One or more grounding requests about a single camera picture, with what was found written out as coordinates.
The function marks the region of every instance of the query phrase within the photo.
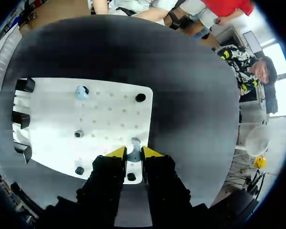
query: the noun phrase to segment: white pegboard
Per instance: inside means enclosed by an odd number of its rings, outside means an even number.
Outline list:
[[[16,92],[15,107],[29,105],[31,122],[26,128],[28,134],[24,134],[32,147],[32,159],[38,163],[69,176],[88,179],[98,155],[121,146],[127,147],[127,153],[132,152],[132,137],[147,146],[153,102],[150,88],[84,79],[34,81],[31,99],[27,93]],[[89,89],[88,100],[75,98],[74,92],[80,85]],[[142,103],[135,101],[139,93],[146,95]],[[75,138],[76,130],[82,130],[84,136]],[[83,175],[75,173],[77,167],[84,168]],[[136,180],[125,178],[125,184],[140,183],[141,162],[128,162],[126,173],[134,173]]]

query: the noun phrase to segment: white shirt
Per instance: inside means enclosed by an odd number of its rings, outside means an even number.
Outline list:
[[[137,13],[149,10],[151,7],[158,7],[170,11],[178,0],[112,0],[109,9],[123,7]]]

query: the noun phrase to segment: person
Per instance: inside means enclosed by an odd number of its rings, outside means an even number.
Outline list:
[[[214,51],[234,68],[240,96],[255,89],[259,83],[274,84],[277,80],[276,69],[267,56],[258,59],[247,48],[233,44]]]
[[[164,17],[178,0],[92,0],[96,14],[128,15],[164,25]]]
[[[225,25],[243,14],[249,16],[253,9],[250,0],[186,0],[173,12],[178,19],[199,16],[184,31],[185,34],[195,35],[201,30],[210,29],[214,24]],[[165,17],[164,23],[166,26],[172,23],[169,15]]]

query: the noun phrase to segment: cable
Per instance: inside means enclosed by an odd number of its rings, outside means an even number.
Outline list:
[[[240,173],[240,172],[243,172],[243,171],[245,171],[245,170],[247,170],[247,169],[255,169],[255,170],[258,170],[258,168],[244,168],[242,171],[238,171],[238,172],[235,172],[235,173]]]
[[[232,180],[246,180],[245,178],[236,178],[236,179],[232,179]]]
[[[241,187],[244,187],[244,185],[242,185],[242,184],[238,184],[238,183],[227,184],[227,185],[224,185],[223,187],[227,187],[227,186],[229,186],[229,185],[240,185]]]

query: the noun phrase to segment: window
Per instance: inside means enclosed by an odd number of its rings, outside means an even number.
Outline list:
[[[286,59],[278,43],[264,48],[263,52],[272,59],[278,75],[286,73]],[[278,80],[275,83],[275,88],[278,111],[275,114],[270,114],[270,117],[286,115],[286,79]]]
[[[264,48],[263,53],[272,59],[278,75],[286,73],[286,59],[278,43]]]
[[[286,115],[286,79],[279,80],[275,83],[277,112],[270,114],[270,117]]]

